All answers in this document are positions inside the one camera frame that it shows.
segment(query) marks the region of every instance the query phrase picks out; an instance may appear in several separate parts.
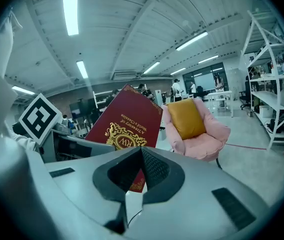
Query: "fluorescent light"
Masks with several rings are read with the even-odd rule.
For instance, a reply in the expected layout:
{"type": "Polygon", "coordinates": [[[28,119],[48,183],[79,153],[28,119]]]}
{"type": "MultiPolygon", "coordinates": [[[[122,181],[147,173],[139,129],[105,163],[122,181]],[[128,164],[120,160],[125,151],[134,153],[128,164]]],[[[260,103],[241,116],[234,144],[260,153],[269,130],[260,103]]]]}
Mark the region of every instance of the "fluorescent light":
{"type": "Polygon", "coordinates": [[[25,90],[17,86],[13,86],[12,89],[26,94],[31,94],[31,95],[35,94],[35,92],[33,91],[25,90]]]}
{"type": "Polygon", "coordinates": [[[76,65],[78,67],[78,70],[80,70],[80,73],[81,73],[83,79],[87,79],[88,73],[87,73],[86,67],[84,66],[83,60],[77,61],[76,65]]]}
{"type": "Polygon", "coordinates": [[[153,68],[155,68],[157,65],[159,65],[160,64],[160,62],[156,62],[156,63],[154,63],[152,66],[150,66],[146,71],[144,71],[144,73],[143,74],[147,74],[148,72],[150,72],[153,68]]]}
{"type": "Polygon", "coordinates": [[[174,75],[175,73],[178,73],[178,72],[180,72],[180,71],[182,71],[182,70],[185,70],[185,69],[186,69],[185,67],[184,67],[184,68],[181,68],[181,69],[179,69],[179,70],[177,70],[177,71],[171,73],[171,76],[174,75]]]}
{"type": "Polygon", "coordinates": [[[215,59],[215,58],[217,58],[217,57],[219,57],[219,55],[215,55],[215,56],[213,56],[213,57],[206,58],[206,59],[204,59],[204,60],[199,61],[198,63],[200,64],[200,63],[203,63],[203,62],[207,62],[207,61],[212,60],[212,59],[215,59]]]}
{"type": "Polygon", "coordinates": [[[63,0],[63,9],[67,34],[78,35],[78,0],[63,0]]]}
{"type": "Polygon", "coordinates": [[[211,70],[211,72],[212,72],[212,71],[217,71],[217,70],[222,70],[222,69],[223,69],[223,67],[220,67],[220,68],[211,70]]]}
{"type": "Polygon", "coordinates": [[[207,35],[208,35],[208,32],[206,32],[206,31],[203,32],[203,33],[201,33],[201,34],[198,34],[198,35],[196,35],[195,37],[193,37],[192,39],[190,39],[189,41],[187,41],[187,42],[181,44],[180,46],[178,46],[178,47],[176,48],[176,50],[177,50],[177,51],[180,51],[180,50],[182,50],[183,48],[189,46],[190,44],[194,43],[195,41],[197,41],[197,40],[199,40],[199,39],[201,39],[201,38],[204,38],[204,37],[207,36],[207,35]]]}

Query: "floor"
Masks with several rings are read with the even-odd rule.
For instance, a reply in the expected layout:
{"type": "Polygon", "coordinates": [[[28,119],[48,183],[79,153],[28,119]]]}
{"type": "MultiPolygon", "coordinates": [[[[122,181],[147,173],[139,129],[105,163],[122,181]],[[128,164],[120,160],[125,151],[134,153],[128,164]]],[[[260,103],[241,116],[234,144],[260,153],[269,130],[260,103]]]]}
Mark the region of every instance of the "floor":
{"type": "MultiPolygon", "coordinates": [[[[284,196],[284,145],[274,144],[267,151],[270,142],[268,133],[255,115],[247,115],[249,108],[240,109],[241,104],[238,100],[233,102],[233,117],[230,110],[225,111],[224,108],[211,111],[217,120],[231,128],[218,160],[224,172],[250,187],[271,207],[284,196]]],[[[156,148],[172,150],[168,140],[161,140],[160,135],[156,148]]],[[[210,164],[217,166],[216,161],[210,164]]],[[[129,191],[126,197],[127,217],[131,220],[142,209],[142,195],[129,191]]]]}

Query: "ceiling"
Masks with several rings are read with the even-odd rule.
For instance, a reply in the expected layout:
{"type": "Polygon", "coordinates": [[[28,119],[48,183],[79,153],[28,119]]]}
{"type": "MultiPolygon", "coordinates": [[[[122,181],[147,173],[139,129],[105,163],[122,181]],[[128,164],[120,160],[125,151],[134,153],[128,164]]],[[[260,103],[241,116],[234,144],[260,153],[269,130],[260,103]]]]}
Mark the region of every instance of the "ceiling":
{"type": "MultiPolygon", "coordinates": [[[[181,68],[219,55],[234,56],[249,28],[254,0],[78,0],[78,35],[69,36],[63,0],[19,2],[13,11],[23,29],[14,33],[6,79],[12,85],[55,95],[117,81],[121,71],[170,77],[181,68]],[[206,30],[181,51],[176,47],[206,30]],[[84,81],[76,65],[83,60],[84,81]]],[[[29,95],[20,95],[22,104],[29,95]]]]}

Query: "white table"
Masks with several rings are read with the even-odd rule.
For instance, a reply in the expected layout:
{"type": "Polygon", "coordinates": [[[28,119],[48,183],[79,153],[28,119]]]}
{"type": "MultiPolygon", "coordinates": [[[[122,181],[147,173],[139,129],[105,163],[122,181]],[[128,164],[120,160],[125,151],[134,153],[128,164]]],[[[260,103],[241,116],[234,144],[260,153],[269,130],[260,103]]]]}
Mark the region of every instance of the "white table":
{"type": "Polygon", "coordinates": [[[230,96],[230,103],[231,103],[231,117],[233,117],[233,93],[231,90],[225,90],[225,91],[217,91],[217,92],[211,92],[209,93],[207,96],[208,96],[208,99],[209,99],[209,102],[210,102],[210,111],[212,111],[212,97],[213,96],[219,96],[219,95],[227,95],[227,96],[230,96]]]}

